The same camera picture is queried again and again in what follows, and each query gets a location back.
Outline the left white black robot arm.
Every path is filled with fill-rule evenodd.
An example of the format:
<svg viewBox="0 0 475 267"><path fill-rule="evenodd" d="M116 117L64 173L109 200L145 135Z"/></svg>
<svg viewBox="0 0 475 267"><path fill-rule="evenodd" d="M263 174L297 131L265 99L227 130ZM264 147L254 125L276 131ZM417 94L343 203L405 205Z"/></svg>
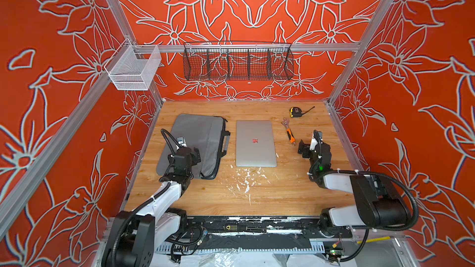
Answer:
<svg viewBox="0 0 475 267"><path fill-rule="evenodd" d="M114 219L101 258L103 267L148 267L158 246L197 249L202 226L189 226L185 211L172 208L193 179L192 167L200 163L197 148L183 145L165 129L161 134L170 150L168 167L160 178L160 188L132 211L121 211Z"/></svg>

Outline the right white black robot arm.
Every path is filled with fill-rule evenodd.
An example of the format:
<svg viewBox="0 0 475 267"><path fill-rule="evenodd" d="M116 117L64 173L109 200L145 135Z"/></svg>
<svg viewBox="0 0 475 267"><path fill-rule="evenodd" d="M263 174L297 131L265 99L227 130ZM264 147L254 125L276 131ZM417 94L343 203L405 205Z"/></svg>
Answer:
<svg viewBox="0 0 475 267"><path fill-rule="evenodd" d="M344 227L364 230L354 253L343 255L329 250L326 261L341 264L355 259L372 229L399 232L411 229L418 222L418 201L402 181L383 173L332 169L331 147L323 141L321 132L314 131L310 143L299 142L298 154L309 160L311 182L321 189L349 193L355 200L351 206L323 209L317 230L329 237L339 234Z"/></svg>

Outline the grey zippered laptop bag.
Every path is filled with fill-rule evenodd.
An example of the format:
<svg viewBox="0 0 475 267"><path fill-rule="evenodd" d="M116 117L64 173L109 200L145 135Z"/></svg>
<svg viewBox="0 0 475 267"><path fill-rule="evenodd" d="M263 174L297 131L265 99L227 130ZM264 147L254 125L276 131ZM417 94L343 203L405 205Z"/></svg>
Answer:
<svg viewBox="0 0 475 267"><path fill-rule="evenodd" d="M180 148L176 137L184 137L187 147L199 149L201 162L192 167L194 178L215 179L230 142L231 134L226 130L226 123L227 120L220 116L181 114L174 121L171 131L161 129L166 145L157 165L160 180L163 182L169 155Z"/></svg>

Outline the silver laptop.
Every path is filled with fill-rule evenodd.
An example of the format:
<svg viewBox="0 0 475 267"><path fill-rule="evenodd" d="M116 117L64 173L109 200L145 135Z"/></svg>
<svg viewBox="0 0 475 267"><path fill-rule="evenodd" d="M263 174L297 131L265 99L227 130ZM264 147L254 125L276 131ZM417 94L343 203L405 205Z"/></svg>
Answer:
<svg viewBox="0 0 475 267"><path fill-rule="evenodd" d="M236 122L236 165L244 168L277 167L271 121Z"/></svg>

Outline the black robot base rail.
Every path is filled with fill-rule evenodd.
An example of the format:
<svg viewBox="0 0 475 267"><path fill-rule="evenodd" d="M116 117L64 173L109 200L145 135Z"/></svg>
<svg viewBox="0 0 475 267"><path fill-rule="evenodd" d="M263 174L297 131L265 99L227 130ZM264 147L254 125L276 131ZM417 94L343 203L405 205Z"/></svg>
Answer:
<svg viewBox="0 0 475 267"><path fill-rule="evenodd" d="M353 241L348 226L331 234L319 228L316 216L190 216L189 226L203 229L198 246L174 248L175 255L220 252L267 252L274 254L319 254L343 241Z"/></svg>

